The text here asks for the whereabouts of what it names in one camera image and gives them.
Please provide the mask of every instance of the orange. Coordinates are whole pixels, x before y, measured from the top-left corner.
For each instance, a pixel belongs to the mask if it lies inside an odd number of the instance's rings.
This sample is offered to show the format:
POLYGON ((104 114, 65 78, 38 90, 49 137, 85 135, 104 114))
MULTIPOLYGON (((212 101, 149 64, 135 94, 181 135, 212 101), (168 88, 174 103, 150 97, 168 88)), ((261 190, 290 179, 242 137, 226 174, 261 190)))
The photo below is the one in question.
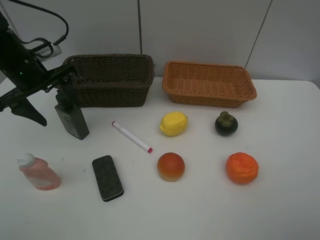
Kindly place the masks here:
POLYGON ((259 165, 250 155, 237 152, 229 156, 225 165, 226 174, 236 184, 248 184, 258 176, 259 165))
POLYGON ((185 162, 173 152, 163 154, 157 163, 160 177, 167 182, 178 181, 185 172, 185 162))

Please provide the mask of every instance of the plastic bottle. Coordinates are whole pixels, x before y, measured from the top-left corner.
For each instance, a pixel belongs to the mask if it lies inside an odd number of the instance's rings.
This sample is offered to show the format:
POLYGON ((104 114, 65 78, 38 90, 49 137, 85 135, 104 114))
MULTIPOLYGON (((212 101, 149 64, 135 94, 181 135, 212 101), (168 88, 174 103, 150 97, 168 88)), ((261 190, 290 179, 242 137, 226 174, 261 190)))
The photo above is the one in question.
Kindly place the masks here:
POLYGON ((60 185, 60 178, 48 167, 48 163, 45 160, 26 153, 23 157, 18 158, 17 161, 19 170, 23 172, 35 188, 39 190, 52 190, 60 185))
POLYGON ((65 92, 58 91, 55 98, 58 105, 54 108, 65 130, 80 140, 88 136, 89 129, 81 108, 74 104, 65 92))

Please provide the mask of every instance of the orange wicker basket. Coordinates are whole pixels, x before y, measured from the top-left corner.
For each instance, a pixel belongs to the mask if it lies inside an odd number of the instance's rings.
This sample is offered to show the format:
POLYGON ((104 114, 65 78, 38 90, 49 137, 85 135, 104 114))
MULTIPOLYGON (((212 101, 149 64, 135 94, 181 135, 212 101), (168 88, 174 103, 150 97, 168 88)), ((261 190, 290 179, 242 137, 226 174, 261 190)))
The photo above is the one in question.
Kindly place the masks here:
POLYGON ((170 61, 162 88, 178 104, 237 108, 257 97, 249 73, 232 65, 170 61))

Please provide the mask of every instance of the wicker basket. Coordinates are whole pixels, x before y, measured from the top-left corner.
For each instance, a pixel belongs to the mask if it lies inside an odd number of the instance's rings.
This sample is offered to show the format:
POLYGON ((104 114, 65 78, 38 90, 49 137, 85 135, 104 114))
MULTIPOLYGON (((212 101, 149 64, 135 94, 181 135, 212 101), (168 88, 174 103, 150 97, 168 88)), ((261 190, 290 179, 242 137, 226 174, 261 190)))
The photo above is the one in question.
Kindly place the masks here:
POLYGON ((75 55, 64 63, 77 70, 72 84, 82 108, 142 106, 155 76, 147 55, 75 55))
POLYGON ((237 108, 257 97, 248 72, 232 65, 170 61, 162 88, 178 104, 237 108))

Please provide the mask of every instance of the dark brown wicker basket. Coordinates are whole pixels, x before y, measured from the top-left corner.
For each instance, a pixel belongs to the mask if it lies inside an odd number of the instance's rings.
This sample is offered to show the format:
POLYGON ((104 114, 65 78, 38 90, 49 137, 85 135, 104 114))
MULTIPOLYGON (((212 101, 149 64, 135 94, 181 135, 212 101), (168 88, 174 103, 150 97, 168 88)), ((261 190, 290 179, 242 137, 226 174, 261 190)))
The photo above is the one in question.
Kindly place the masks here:
POLYGON ((150 56, 136 54, 75 55, 72 79, 80 107, 120 108, 142 106, 155 77, 150 56))

